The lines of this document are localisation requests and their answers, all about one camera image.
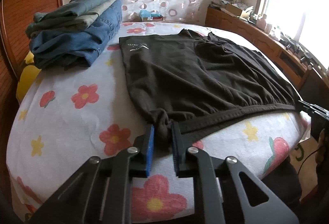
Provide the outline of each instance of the folded clothes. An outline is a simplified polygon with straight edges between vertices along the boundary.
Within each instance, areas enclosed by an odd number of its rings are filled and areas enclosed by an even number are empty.
[[[26,28],[28,38],[42,30],[58,29],[79,32],[88,28],[116,0],[71,0],[50,13],[35,13],[33,23]]]
[[[91,66],[115,36],[122,20],[122,0],[116,0],[82,32],[43,30],[30,41],[35,66]]]

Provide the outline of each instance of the printed logo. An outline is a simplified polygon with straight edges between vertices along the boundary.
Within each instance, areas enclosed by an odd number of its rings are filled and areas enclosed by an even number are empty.
[[[147,45],[145,43],[140,43],[140,44],[132,44],[132,43],[128,43],[128,46],[132,47],[133,49],[130,50],[131,51],[136,51],[139,50],[140,48],[146,48],[149,50],[149,48],[147,47]]]

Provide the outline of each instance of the elastic waistband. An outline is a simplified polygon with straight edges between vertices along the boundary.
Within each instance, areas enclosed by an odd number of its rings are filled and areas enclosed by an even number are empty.
[[[179,122],[179,129],[182,134],[189,133],[203,128],[210,127],[212,125],[220,124],[225,121],[229,121],[249,114],[258,112],[268,112],[276,110],[289,110],[295,111],[295,106],[286,104],[269,104],[269,105],[250,105],[232,110],[221,111],[210,115],[200,116],[193,119]]]

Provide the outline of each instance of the black shirt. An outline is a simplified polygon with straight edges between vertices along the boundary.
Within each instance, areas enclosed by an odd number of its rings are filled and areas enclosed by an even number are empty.
[[[295,110],[299,96],[258,52],[209,33],[119,38],[129,96],[168,147],[170,123],[197,141],[252,114]]]

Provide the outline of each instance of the floral bedspread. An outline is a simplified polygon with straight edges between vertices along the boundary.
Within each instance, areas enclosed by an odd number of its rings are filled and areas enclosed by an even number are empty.
[[[173,23],[123,23],[90,68],[53,68],[38,75],[21,103],[7,148],[12,185],[26,206],[19,216],[32,214],[90,156],[115,156],[144,133],[145,121],[128,96],[119,37],[177,34],[183,28],[201,35],[212,31],[257,50],[227,31]],[[284,160],[304,131],[298,114],[266,113],[215,132],[195,146],[218,158],[236,156],[262,177]],[[172,156],[158,150],[151,176],[134,179],[132,194],[134,222],[194,212],[192,179],[176,178]]]

